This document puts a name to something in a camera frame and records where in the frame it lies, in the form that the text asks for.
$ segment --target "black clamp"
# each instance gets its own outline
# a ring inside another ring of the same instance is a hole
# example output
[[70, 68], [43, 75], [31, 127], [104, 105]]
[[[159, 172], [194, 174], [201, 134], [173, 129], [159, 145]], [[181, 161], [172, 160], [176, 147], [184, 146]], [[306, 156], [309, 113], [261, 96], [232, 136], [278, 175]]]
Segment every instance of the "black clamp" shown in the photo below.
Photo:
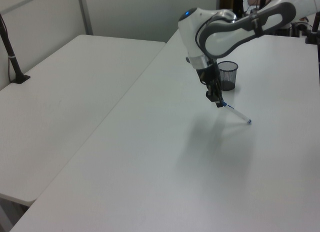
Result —
[[252, 28], [257, 38], [264, 35], [264, 31], [262, 30], [260, 18], [257, 12], [253, 12], [249, 15], [251, 20]]

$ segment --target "table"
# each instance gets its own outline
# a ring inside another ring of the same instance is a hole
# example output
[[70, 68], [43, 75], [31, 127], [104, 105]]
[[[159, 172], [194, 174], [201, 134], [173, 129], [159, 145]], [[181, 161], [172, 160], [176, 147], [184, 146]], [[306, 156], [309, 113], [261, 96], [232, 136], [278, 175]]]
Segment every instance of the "table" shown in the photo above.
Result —
[[81, 35], [0, 91], [0, 197], [31, 205], [164, 43]]
[[318, 230], [317, 47], [264, 36], [224, 59], [252, 125], [185, 55], [175, 33], [12, 232]]

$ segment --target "mesh pen holder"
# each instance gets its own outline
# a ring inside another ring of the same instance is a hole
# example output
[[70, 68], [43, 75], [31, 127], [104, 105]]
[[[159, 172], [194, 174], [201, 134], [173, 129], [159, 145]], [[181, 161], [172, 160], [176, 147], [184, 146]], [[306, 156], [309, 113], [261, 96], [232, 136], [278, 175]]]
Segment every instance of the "mesh pen holder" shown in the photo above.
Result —
[[238, 64], [231, 61], [218, 63], [221, 76], [221, 88], [223, 91], [229, 91], [236, 86], [236, 75]]

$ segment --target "white table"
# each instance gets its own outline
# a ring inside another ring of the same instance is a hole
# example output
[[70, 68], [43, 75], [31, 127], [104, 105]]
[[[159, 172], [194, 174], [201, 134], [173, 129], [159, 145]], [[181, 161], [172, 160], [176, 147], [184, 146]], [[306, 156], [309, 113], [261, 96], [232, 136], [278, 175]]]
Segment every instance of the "white table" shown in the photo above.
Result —
[[239, 64], [224, 99], [252, 125], [185, 55], [176, 33], [12, 232], [319, 229], [316, 46], [265, 36], [224, 59]]
[[78, 36], [0, 91], [0, 197], [31, 205], [164, 43]]

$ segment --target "wall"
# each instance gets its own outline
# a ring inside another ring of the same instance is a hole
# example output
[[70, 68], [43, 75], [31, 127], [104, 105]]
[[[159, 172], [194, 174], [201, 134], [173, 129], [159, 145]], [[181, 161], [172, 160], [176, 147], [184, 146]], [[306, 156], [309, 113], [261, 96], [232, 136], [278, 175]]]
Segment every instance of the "wall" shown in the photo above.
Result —
[[[78, 0], [34, 0], [4, 14], [3, 19], [23, 73], [85, 34]], [[0, 40], [0, 89], [9, 84], [7, 69], [8, 55]]]
[[217, 0], [85, 0], [94, 35], [167, 42], [181, 14]]

